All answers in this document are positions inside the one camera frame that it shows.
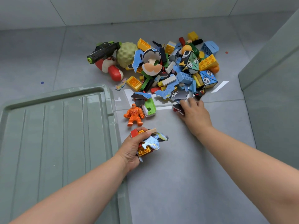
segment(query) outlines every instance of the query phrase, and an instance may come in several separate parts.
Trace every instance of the toy gun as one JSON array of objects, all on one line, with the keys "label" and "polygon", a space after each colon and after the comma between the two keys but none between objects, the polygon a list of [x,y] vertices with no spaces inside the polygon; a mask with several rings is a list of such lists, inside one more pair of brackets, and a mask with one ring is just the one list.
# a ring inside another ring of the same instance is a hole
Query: toy gun
[{"label": "toy gun", "polygon": [[121,47],[121,43],[117,42],[104,42],[98,45],[90,55],[87,56],[87,61],[90,64],[94,64],[100,59],[107,59],[112,56],[114,51]]}]

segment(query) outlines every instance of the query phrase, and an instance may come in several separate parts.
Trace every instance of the orange action figure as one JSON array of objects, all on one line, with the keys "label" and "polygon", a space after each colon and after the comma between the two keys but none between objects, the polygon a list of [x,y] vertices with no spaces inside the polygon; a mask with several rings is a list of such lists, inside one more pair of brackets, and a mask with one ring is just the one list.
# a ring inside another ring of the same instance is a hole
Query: orange action figure
[{"label": "orange action figure", "polygon": [[136,121],[138,126],[142,126],[143,122],[141,122],[140,117],[143,119],[144,114],[141,108],[138,108],[135,104],[132,104],[132,108],[130,108],[126,114],[123,116],[129,119],[128,127],[133,125],[133,122]]}]

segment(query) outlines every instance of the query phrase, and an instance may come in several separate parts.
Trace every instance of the tile floor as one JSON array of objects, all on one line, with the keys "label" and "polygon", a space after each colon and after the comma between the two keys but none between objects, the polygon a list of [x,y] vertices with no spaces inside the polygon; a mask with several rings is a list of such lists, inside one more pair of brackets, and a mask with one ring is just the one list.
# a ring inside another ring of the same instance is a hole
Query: tile floor
[{"label": "tile floor", "polygon": [[[100,41],[136,43],[141,37],[148,42],[167,43],[195,30],[204,41],[218,44],[220,71],[216,77],[219,83],[229,81],[216,93],[211,89],[202,98],[214,126],[255,146],[237,75],[291,15],[282,12],[0,31],[0,104],[74,86],[106,84],[116,99],[124,140],[129,130],[122,115],[129,108],[125,89],[130,87],[114,90],[110,76],[88,64],[86,56]],[[139,76],[124,72],[127,78],[131,75]],[[171,109],[158,110],[144,123],[146,127],[157,127],[170,140],[128,176],[134,224],[267,223]]]}]

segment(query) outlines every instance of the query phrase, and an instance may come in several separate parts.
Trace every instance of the textured ball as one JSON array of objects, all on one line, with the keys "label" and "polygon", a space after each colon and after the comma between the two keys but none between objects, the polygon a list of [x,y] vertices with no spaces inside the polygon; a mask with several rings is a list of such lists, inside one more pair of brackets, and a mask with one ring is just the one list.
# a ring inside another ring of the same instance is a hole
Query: textured ball
[{"label": "textured ball", "polygon": [[116,59],[118,64],[126,68],[134,60],[134,54],[137,50],[137,45],[132,42],[125,42],[121,44],[121,48],[116,51]]}]

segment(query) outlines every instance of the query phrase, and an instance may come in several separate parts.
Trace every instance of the green storage bin lid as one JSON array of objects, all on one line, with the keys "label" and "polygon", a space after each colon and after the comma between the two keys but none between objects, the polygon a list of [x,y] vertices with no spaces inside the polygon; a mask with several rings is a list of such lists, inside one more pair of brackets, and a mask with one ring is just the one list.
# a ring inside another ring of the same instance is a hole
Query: green storage bin lid
[{"label": "green storage bin lid", "polygon": [[[111,158],[121,145],[112,91],[93,85],[0,110],[0,224]],[[126,180],[96,223],[132,223]]]}]

